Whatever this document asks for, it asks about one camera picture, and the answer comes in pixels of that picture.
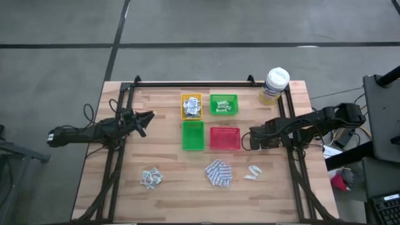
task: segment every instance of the floor tile line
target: floor tile line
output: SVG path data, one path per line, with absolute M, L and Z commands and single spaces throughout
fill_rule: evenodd
M 393 6 L 396 9 L 397 13 L 400 15 L 400 5 L 397 0 L 392 0 Z
M 196 49 L 196 48 L 346 48 L 346 47 L 396 47 L 400 42 L 165 42 L 120 43 L 123 24 L 117 30 L 113 43 L 66 43 L 66 44 L 0 44 L 0 49 Z
M 357 88 L 353 88 L 353 89 L 349 89 L 349 90 L 345 90 L 345 91 L 339 91 L 339 92 L 335 92 L 335 93 L 331 93 L 331 94 L 325 94 L 323 96 L 310 97 L 310 99 L 323 98 L 323 97 L 326 97 L 326 96 L 332 96 L 332 95 L 335 95 L 335 94 L 346 93 L 346 92 L 349 92 L 349 91 L 355 91 L 355 90 L 359 90 L 359 89 L 362 89 L 362 88 L 363 87 L 357 87 Z
M 114 65 L 115 65 L 115 59 L 116 59 L 117 53 L 118 53 L 118 44 L 121 41 L 121 36 L 123 34 L 126 16 L 128 14 L 130 3 L 131 3 L 131 0 L 124 1 L 124 6 L 122 7 L 121 17 L 119 18 L 118 28 L 117 28 L 117 32 L 115 33 L 115 38 L 114 38 L 114 44 L 111 49 L 110 58 L 108 59 L 107 69 L 106 69 L 106 73 L 104 75 L 103 81 L 111 80 L 111 75 L 113 73 L 113 69 L 114 69 Z

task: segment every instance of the yellow basket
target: yellow basket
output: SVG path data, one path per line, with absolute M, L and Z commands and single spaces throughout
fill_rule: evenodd
M 186 114 L 183 109 L 183 101 L 189 100 L 189 98 L 191 98 L 191 97 L 200 100 L 200 106 L 201 106 L 200 117 L 197 117 L 197 118 L 186 117 Z M 183 120 L 200 120 L 203 118 L 203 110 L 204 110 L 203 109 L 203 100 L 201 99 L 201 94 L 182 94 L 181 95 L 181 119 L 183 119 Z

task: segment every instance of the concrete floor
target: concrete floor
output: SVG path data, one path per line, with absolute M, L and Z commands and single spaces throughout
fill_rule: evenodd
M 124 0 L 0 0 L 0 44 L 112 43 Z M 122 43 L 400 41 L 390 0 L 132 0 Z M 18 224 L 67 221 L 87 145 L 49 148 L 55 126 L 84 126 L 97 106 L 110 49 L 0 49 L 0 124 L 9 141 L 51 154 L 32 163 Z M 113 81 L 263 79 L 273 67 L 307 83 L 312 105 L 352 102 L 365 75 L 399 65 L 400 47 L 120 49 Z M 362 142 L 366 137 L 360 133 Z M 342 218 L 362 222 L 359 202 L 336 193 Z

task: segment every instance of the green bin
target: green bin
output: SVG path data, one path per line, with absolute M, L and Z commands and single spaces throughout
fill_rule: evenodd
M 231 106 L 231 110 L 228 112 L 217 112 L 217 102 L 218 101 L 227 101 L 229 106 Z M 236 94 L 210 94 L 210 113 L 214 115 L 235 115 L 238 113 L 238 95 Z
M 204 150 L 203 121 L 184 121 L 182 123 L 182 148 L 187 151 Z

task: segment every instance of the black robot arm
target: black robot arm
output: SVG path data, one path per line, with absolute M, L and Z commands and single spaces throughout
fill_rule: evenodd
M 142 137 L 146 137 L 144 129 L 153 117 L 152 111 L 133 113 L 132 109 L 124 109 L 121 119 L 107 118 L 84 128 L 56 127 L 49 132 L 47 144 L 54 148 L 69 143 L 101 143 L 106 146 L 117 146 L 117 141 L 121 137 L 133 131 L 138 131 Z
M 294 146 L 306 148 L 315 136 L 324 136 L 338 128 L 358 128 L 365 122 L 365 116 L 356 104 L 343 103 L 325 107 L 294 118 L 277 117 L 257 127 L 250 127 L 251 150 L 277 148 L 282 134 L 294 131 Z

